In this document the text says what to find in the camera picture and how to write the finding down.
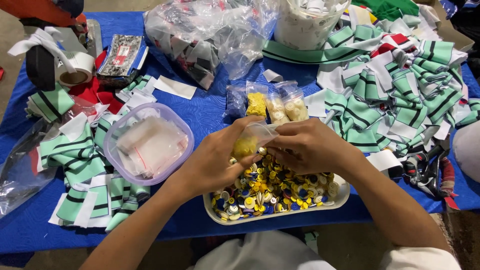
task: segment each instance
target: blue quilted cloth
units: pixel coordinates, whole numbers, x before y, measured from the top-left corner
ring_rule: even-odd
[[[144,33],[141,12],[96,12],[86,13],[86,16],[97,19],[100,23],[103,44],[109,44],[113,34],[143,35]],[[182,71],[171,67],[170,62],[162,54],[159,54],[159,57],[160,62],[149,55],[144,65],[146,70],[143,72],[154,77],[163,75],[195,85],[191,79],[183,75]],[[272,85],[268,84],[262,76],[265,69],[274,70],[283,75],[286,80],[297,80],[306,95],[320,90],[315,84],[317,76],[317,66],[315,65],[291,64],[264,58],[252,67],[246,79],[272,88]],[[480,87],[466,65],[462,66],[462,73],[469,87],[470,96],[480,98]],[[158,102],[170,106],[191,127],[195,136],[195,146],[198,146],[207,134],[230,124],[229,119],[222,117],[226,103],[225,86],[230,83],[227,77],[226,71],[221,69],[211,90],[205,92],[197,89],[192,100],[161,91],[154,92]],[[234,84],[241,83],[241,80],[234,82]],[[25,118],[24,108],[27,97],[34,92],[35,88],[26,76],[24,64],[18,75],[3,122],[0,124],[0,162],[4,161],[16,141],[33,124],[31,120]],[[455,202],[461,209],[480,208],[480,184],[461,172],[452,154],[449,158],[456,171],[455,193],[459,196],[455,198]],[[63,177],[60,173],[58,176],[42,191],[0,220],[0,243],[2,243],[0,254],[95,246],[105,237],[104,229],[62,228],[47,222],[60,195],[65,191]],[[423,192],[410,187],[403,180],[398,184],[430,213],[444,210],[441,201],[432,200]],[[158,188],[158,186],[154,186],[152,192]],[[217,224],[207,215],[203,200],[199,196],[180,207],[160,232],[158,240],[246,233],[325,223],[363,222],[371,221],[371,217],[357,192],[352,189],[347,203],[336,210],[252,220],[248,223],[231,226]]]

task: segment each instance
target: person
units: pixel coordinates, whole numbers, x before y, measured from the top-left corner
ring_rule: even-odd
[[[107,235],[80,269],[136,269],[180,205],[195,196],[233,184],[238,175],[261,159],[259,155],[252,155],[233,165],[228,163],[233,144],[245,126],[262,119],[259,116],[241,118],[205,137],[184,165],[142,207]],[[381,269],[460,269],[442,231],[422,206],[318,118],[286,123],[276,131],[279,136],[266,146],[282,164],[298,174],[333,172],[355,187],[380,232],[395,246],[384,255]],[[291,152],[295,155],[281,149],[294,150]],[[215,170],[206,170],[212,166]],[[226,241],[191,268],[334,269],[301,240],[280,231],[247,233],[243,239]]]

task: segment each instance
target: purple plastic container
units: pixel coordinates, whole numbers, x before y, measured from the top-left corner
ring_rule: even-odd
[[[145,179],[141,175],[132,175],[129,173],[123,166],[123,163],[120,160],[120,157],[117,152],[117,139],[112,137],[115,135],[116,138],[120,137],[127,131],[123,127],[128,121],[138,121],[142,119],[142,115],[145,112],[157,111],[160,113],[160,117],[164,118],[167,121],[172,120],[177,127],[179,127],[188,137],[188,146],[185,152],[180,156],[180,158],[175,161],[169,168],[167,168],[163,173],[159,174],[157,177],[152,179]],[[193,152],[194,137],[190,127],[183,121],[180,116],[178,116],[172,109],[168,106],[160,103],[147,103],[130,111],[127,115],[122,117],[120,120],[115,122],[111,128],[108,129],[105,139],[103,141],[103,151],[107,160],[118,170],[118,172],[130,183],[139,184],[139,185],[155,185],[163,182],[167,179],[181,164],[187,160],[187,158]]]

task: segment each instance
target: label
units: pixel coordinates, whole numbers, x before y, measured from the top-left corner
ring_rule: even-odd
[[[120,45],[119,50],[117,52],[117,56],[113,60],[114,65],[123,65],[123,62],[128,56],[130,51],[130,46]]]

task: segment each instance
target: plastic container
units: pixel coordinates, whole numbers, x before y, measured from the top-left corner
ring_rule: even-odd
[[[222,225],[234,225],[234,224],[240,224],[240,223],[245,223],[250,221],[273,218],[273,217],[286,216],[286,215],[291,215],[296,213],[304,213],[304,212],[319,211],[319,210],[332,210],[344,205],[347,202],[348,197],[350,196],[350,184],[347,181],[345,181],[343,178],[335,174],[334,182],[336,182],[340,186],[340,189],[338,191],[337,196],[333,200],[335,203],[329,206],[321,205],[318,207],[311,207],[303,210],[297,210],[297,211],[290,210],[287,212],[274,213],[271,215],[262,215],[258,217],[249,217],[247,219],[238,219],[236,221],[231,221],[231,220],[224,221],[216,215],[215,211],[212,208],[212,199],[210,197],[210,194],[203,195],[204,206],[210,218],[212,218],[215,222],[220,223]]]
[[[125,133],[126,130],[121,129],[125,124],[136,122],[148,115],[157,113],[159,113],[160,117],[165,120],[173,121],[176,126],[187,135],[188,145],[185,152],[165,171],[160,173],[157,177],[145,179],[141,175],[133,175],[125,169],[117,151],[117,140],[123,133]],[[103,150],[107,160],[128,182],[139,185],[154,185],[167,179],[178,167],[180,167],[181,164],[185,162],[193,152],[194,143],[195,141],[192,130],[172,109],[160,103],[147,103],[133,109],[109,128],[103,142]]]
[[[281,0],[275,41],[297,50],[321,49],[351,0],[343,3],[339,11],[319,13],[299,7],[294,0]]]

